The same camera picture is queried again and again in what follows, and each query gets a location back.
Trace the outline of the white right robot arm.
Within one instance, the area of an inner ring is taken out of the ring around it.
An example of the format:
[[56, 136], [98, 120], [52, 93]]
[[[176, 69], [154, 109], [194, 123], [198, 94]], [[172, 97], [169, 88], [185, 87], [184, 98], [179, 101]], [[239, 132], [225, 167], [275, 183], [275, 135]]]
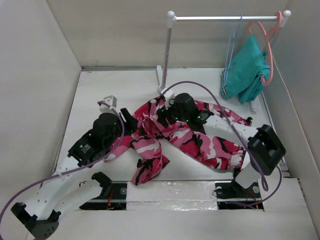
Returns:
[[237, 197], [249, 192], [258, 179], [269, 176], [286, 154], [286, 149], [273, 128], [264, 124], [255, 128], [230, 119], [231, 114], [222, 108], [216, 112], [206, 107], [198, 108], [188, 93], [175, 95], [171, 90], [161, 93], [165, 106], [158, 112], [158, 120], [164, 125], [187, 124], [195, 133], [205, 137], [217, 137], [218, 144], [225, 149], [224, 141], [230, 141], [245, 149], [250, 162], [234, 177], [231, 191]]

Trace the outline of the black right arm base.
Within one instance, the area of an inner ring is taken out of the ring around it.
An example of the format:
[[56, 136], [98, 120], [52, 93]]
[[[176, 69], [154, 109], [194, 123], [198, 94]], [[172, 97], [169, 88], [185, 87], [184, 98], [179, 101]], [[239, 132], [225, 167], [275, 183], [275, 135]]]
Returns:
[[219, 210], [263, 210], [262, 197], [257, 182], [249, 188], [232, 189], [230, 181], [216, 181], [212, 195], [216, 197]]

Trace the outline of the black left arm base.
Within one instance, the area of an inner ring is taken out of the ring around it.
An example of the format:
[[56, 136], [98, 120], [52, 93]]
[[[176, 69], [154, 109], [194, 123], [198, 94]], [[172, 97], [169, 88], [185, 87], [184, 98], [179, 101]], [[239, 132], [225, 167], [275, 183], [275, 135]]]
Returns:
[[101, 194], [82, 204], [79, 209], [84, 211], [121, 211], [127, 209], [127, 185], [125, 181], [116, 181]]

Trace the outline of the pink camouflage trousers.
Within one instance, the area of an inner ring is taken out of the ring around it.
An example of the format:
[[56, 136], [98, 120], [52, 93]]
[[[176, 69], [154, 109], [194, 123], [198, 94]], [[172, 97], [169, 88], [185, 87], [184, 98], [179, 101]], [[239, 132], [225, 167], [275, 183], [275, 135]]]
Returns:
[[118, 138], [118, 147], [106, 159], [109, 162], [129, 148], [140, 155], [137, 171], [132, 177], [136, 186], [157, 177], [170, 162], [163, 154], [161, 140], [180, 149], [195, 161], [217, 170], [240, 169], [245, 159], [244, 147], [224, 138], [208, 135], [191, 129], [186, 123], [175, 122], [168, 127], [158, 120], [157, 110], [165, 106], [160, 97], [149, 100], [138, 108], [133, 117], [138, 120], [137, 131], [123, 138]]

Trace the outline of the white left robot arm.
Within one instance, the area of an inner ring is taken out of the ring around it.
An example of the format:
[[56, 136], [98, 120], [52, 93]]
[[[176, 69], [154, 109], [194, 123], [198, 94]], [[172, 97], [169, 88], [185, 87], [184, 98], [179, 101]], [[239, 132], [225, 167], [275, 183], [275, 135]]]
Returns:
[[89, 200], [107, 198], [112, 180], [103, 172], [95, 172], [74, 191], [75, 182], [84, 177], [97, 163], [105, 160], [119, 147], [123, 138], [138, 129], [138, 120], [126, 108], [120, 113], [108, 109], [99, 115], [88, 130], [68, 150], [63, 163], [36, 195], [25, 202], [17, 202], [11, 212], [36, 240], [46, 240], [57, 230], [63, 216]]

